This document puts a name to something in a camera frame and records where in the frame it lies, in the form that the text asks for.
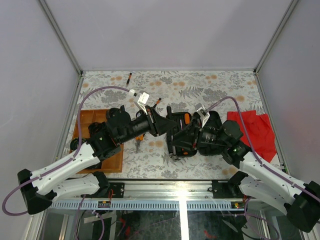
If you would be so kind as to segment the red cloth bag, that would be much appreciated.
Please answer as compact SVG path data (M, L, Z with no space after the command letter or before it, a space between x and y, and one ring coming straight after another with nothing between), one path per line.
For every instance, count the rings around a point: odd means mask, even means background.
M254 150L270 163L277 151L269 116L266 113L258 115L255 110L243 111L241 116Z

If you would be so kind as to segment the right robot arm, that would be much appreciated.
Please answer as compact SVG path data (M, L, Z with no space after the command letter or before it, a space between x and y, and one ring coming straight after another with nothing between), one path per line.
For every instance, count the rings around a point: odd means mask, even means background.
M172 145L185 150L213 147L239 170L228 184L233 197L256 198L282 212L299 230L309 233L320 220L320 185L305 183L267 162L242 142L243 132L236 121L227 120L220 128L202 126L193 119L172 136Z

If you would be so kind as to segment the black orange handle screwdriver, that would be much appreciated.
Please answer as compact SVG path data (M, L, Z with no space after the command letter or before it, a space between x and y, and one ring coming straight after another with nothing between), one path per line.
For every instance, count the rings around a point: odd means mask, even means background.
M187 126L191 122L191 115L187 112L183 112L179 119L181 120L181 123L183 126Z

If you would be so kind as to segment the aluminium front rail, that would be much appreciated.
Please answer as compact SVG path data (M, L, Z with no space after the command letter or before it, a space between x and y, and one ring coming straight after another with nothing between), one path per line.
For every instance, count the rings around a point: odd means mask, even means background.
M188 210L238 211L246 200L239 186L227 180L109 182L102 196L64 196L53 202L59 210L168 210L175 211L185 201Z

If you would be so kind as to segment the orange long-nose pliers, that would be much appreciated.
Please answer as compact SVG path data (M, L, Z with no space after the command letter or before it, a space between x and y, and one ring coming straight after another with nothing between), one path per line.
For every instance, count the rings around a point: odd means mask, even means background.
M136 141L136 152L137 153L139 152L139 149L140 149L142 141L144 140L144 137L145 137L145 133L140 135L140 136L137 136L135 138L135 141Z

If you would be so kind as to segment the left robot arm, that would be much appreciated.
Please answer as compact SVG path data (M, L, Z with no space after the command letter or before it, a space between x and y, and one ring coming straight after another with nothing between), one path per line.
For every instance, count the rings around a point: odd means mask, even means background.
M116 155L125 142L145 133L158 137L176 125L175 121L159 115L150 106L146 106L135 119L131 119L124 106L109 109L100 130L80 143L75 151L39 170L23 169L17 174L27 213L40 213L63 198L79 195L105 197L110 186L103 172L94 172L81 179L71 177Z

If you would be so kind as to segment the claw hammer black handle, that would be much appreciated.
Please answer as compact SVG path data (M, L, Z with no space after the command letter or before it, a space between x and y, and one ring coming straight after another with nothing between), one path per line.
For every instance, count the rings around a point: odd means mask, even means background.
M169 120L173 120L173 115L172 115L172 108L170 106L166 107L166 111L167 111L167 118ZM174 139L174 131L173 129L171 129L169 131L169 137L168 137L168 142L167 142L167 146L168 146L168 151L169 151L169 155L170 158L174 161L177 162L179 161L179 157L177 156L177 151L176 151L176 147L173 146L173 139Z

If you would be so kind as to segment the small precision screwdriver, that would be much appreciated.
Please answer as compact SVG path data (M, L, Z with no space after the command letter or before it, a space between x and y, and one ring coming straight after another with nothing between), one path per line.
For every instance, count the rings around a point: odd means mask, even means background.
M128 79L127 79L127 81L126 81L126 87L127 87L127 86L129 85L129 83L130 83L132 74L133 74L132 72L129 73Z
M162 98L160 97L156 103L153 105L153 108L155 109L157 107L157 105L161 102Z

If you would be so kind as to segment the black plastic tool case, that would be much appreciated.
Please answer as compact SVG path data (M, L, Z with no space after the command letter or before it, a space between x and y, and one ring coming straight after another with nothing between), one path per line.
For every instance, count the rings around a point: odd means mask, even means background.
M166 107L166 111L166 118L176 122L176 126L166 133L167 149L172 160L193 157L197 153L215 156L223 152L226 144L218 139L218 131L223 124L216 111L209 112L205 126L202 126L200 117L189 112L172 112L170 106Z

